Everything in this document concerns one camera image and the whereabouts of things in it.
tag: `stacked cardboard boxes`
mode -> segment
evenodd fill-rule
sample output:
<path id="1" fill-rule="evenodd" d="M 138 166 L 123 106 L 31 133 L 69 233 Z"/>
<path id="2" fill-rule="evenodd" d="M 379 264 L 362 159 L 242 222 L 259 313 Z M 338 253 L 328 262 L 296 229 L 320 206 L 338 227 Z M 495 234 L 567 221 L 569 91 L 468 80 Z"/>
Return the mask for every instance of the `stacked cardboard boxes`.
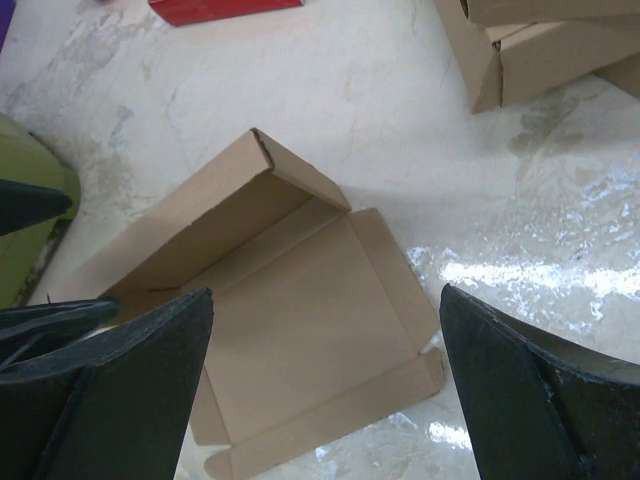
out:
<path id="1" fill-rule="evenodd" d="M 596 71 L 640 90 L 637 0 L 435 0 L 473 113 Z"/>

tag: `cardboard box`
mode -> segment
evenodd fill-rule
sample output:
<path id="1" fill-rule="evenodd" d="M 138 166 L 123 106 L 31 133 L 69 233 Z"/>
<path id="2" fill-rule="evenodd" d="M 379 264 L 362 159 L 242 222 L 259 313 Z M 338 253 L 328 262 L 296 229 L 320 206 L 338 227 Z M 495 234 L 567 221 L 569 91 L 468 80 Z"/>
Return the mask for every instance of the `cardboard box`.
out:
<path id="1" fill-rule="evenodd" d="M 304 0 L 149 0 L 149 6 L 175 26 L 302 5 Z"/>
<path id="2" fill-rule="evenodd" d="M 597 70 L 596 75 L 640 99 L 640 55 Z"/>
<path id="3" fill-rule="evenodd" d="M 640 14 L 638 0 L 460 0 L 469 20 L 485 27 Z"/>
<path id="4" fill-rule="evenodd" d="M 244 479 L 429 398 L 436 314 L 376 210 L 259 131 L 242 136 L 50 292 L 119 297 L 124 320 L 214 292 L 191 424 Z"/>
<path id="5" fill-rule="evenodd" d="M 640 17 L 483 28 L 435 0 L 473 113 L 526 100 L 640 52 Z"/>

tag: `flattened cardboard box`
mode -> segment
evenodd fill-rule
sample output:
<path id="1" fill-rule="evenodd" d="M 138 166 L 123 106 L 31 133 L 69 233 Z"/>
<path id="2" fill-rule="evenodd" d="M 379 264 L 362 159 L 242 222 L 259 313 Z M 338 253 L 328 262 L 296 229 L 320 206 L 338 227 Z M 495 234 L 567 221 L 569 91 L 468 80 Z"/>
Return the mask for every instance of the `flattened cardboard box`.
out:
<path id="1" fill-rule="evenodd" d="M 640 52 L 640 17 L 483 28 L 435 0 L 471 111 L 511 105 Z"/>
<path id="2" fill-rule="evenodd" d="M 640 55 L 614 63 L 600 70 L 596 75 L 613 83 L 616 87 L 640 99 Z"/>
<path id="3" fill-rule="evenodd" d="M 376 210 L 251 131 L 63 285 L 125 318 L 197 287 L 215 318 L 191 424 L 217 480 L 244 479 L 429 398 L 437 317 Z"/>
<path id="4" fill-rule="evenodd" d="M 469 20 L 485 27 L 640 14 L 638 0 L 461 0 Z"/>

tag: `concrete floor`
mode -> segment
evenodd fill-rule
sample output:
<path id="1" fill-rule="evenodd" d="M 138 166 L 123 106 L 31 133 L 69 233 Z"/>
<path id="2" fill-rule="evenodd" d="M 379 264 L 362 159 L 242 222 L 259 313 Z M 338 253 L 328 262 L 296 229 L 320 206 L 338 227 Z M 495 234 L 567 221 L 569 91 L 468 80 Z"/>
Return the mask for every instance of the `concrete floor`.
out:
<path id="1" fill-rule="evenodd" d="M 0 110 L 84 185 L 36 299 L 256 126 L 356 208 L 378 207 L 435 305 L 452 282 L 640 363 L 640 102 L 588 77 L 470 116 L 429 0 L 309 0 L 180 29 L 144 0 L 20 0 Z M 176 478 L 208 478 L 206 454 L 188 434 Z M 478 473 L 449 377 L 433 400 L 261 478 Z"/>

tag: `white floor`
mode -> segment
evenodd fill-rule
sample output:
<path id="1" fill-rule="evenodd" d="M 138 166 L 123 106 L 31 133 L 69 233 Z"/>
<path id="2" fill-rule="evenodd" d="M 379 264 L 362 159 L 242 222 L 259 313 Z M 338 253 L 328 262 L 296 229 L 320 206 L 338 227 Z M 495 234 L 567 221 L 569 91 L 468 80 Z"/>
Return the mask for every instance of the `white floor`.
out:
<path id="1" fill-rule="evenodd" d="M 640 362 L 640 102 L 589 77 L 470 116 L 429 0 L 308 0 L 174 29 L 144 0 L 19 0 L 0 110 L 80 173 L 48 286 L 256 126 L 385 215 L 435 305 L 453 282 Z M 187 436 L 176 478 L 206 479 Z M 477 479 L 453 382 L 264 479 Z"/>

